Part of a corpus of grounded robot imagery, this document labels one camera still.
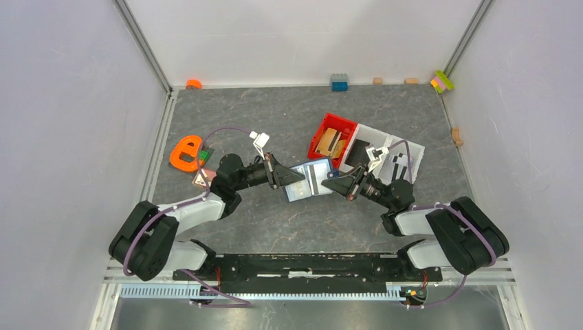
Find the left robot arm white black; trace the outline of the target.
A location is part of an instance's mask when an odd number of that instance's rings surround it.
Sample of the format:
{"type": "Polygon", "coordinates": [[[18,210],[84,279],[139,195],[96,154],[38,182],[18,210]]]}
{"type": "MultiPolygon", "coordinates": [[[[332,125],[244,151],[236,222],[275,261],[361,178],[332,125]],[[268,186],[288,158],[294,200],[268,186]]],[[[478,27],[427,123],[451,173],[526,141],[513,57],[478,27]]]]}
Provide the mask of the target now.
{"type": "Polygon", "coordinates": [[[150,281],[166,270],[190,270],[199,280],[216,271],[212,252],[202,243],[177,242],[176,236],[203,223],[230,216],[242,201],[239,191],[267,184],[277,189],[305,175],[280,164],[271,153],[244,165],[234,153],[223,156],[209,190],[177,203],[139,202],[109,245],[108,253],[127,276],[150,281]]]}

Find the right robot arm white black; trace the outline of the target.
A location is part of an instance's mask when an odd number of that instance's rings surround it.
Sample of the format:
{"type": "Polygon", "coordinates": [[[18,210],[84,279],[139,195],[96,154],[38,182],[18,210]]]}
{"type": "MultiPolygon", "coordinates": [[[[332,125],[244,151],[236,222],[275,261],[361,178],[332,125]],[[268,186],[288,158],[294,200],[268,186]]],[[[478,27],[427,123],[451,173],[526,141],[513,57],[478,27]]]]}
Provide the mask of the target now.
{"type": "Polygon", "coordinates": [[[393,236],[433,237],[403,248],[405,257],[398,260],[397,272],[407,281],[417,279],[430,267],[453,267],[469,275],[492,266],[510,250],[507,237],[467,196],[450,203],[416,206],[411,182],[396,179],[384,184],[363,166],[329,175],[322,185],[349,201],[365,197],[385,207],[382,225],[393,236]]]}

